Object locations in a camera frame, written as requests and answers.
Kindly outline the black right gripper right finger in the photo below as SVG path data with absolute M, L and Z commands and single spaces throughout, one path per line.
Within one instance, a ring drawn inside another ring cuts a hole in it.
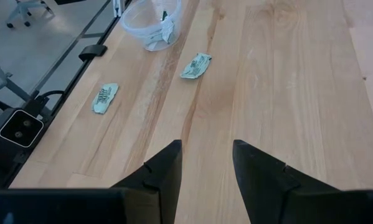
M 251 224 L 373 224 L 373 190 L 339 190 L 239 139 L 233 163 Z

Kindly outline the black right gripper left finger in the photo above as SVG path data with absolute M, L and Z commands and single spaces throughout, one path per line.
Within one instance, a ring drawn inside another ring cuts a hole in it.
M 0 190 L 0 224 L 174 224 L 182 142 L 109 188 Z

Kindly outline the banknote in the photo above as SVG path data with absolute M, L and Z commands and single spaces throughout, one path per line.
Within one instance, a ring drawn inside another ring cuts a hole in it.
M 174 28 L 175 24 L 171 19 L 165 19 L 161 23 L 162 25 L 162 39 L 167 44 L 171 44 L 173 42 L 173 36 L 174 36 Z

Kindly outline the clear plastic round container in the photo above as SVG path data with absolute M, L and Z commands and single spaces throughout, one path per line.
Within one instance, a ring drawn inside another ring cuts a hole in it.
M 123 13 L 120 21 L 124 30 L 131 34 L 141 45 L 145 37 L 162 30 L 162 21 L 171 19 L 175 24 L 173 42 L 159 42 L 150 52 L 164 50 L 172 46 L 181 32 L 182 0 L 137 0 Z

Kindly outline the silver aluminium extrusion bar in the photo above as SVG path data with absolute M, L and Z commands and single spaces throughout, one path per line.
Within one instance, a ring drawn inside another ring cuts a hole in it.
M 126 0 L 111 0 L 114 17 L 120 17 L 125 10 Z

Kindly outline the grey office chair base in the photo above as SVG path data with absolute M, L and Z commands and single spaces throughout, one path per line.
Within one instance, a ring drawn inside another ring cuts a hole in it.
M 28 0 L 28 1 L 15 0 L 15 2 L 16 2 L 16 8 L 10 13 L 9 17 L 5 21 L 6 26 L 10 29 L 14 28 L 12 21 L 15 19 L 15 17 L 18 14 L 21 16 L 23 24 L 26 27 L 30 27 L 31 23 L 29 22 L 28 17 L 32 15 L 29 10 L 31 8 L 43 8 L 49 14 L 54 15 L 54 12 L 44 0 Z

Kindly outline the black aluminium table frame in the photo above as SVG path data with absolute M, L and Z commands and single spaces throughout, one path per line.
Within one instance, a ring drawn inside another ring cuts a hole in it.
M 114 28 L 118 19 L 119 17 L 114 17 L 105 31 L 96 35 L 99 38 L 96 44 L 104 45 L 104 41 Z M 10 84 L 11 87 L 21 92 L 24 103 L 20 107 L 11 107 L 0 101 L 0 110 L 5 111 L 9 108 L 20 108 L 41 120 L 44 123 L 44 128 L 32 146 L 28 148 L 22 148 L 0 140 L 0 189 L 6 189 L 10 186 L 91 62 L 92 60 L 82 62 L 80 68 L 64 90 L 50 90 L 45 93 L 34 90 L 28 94 L 21 88 L 16 87 L 14 83 Z

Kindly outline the black frame bracket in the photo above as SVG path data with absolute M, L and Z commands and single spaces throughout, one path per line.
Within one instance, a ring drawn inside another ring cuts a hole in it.
M 78 55 L 81 61 L 93 60 L 95 57 L 101 57 L 105 54 L 108 47 L 105 45 L 88 45 Z

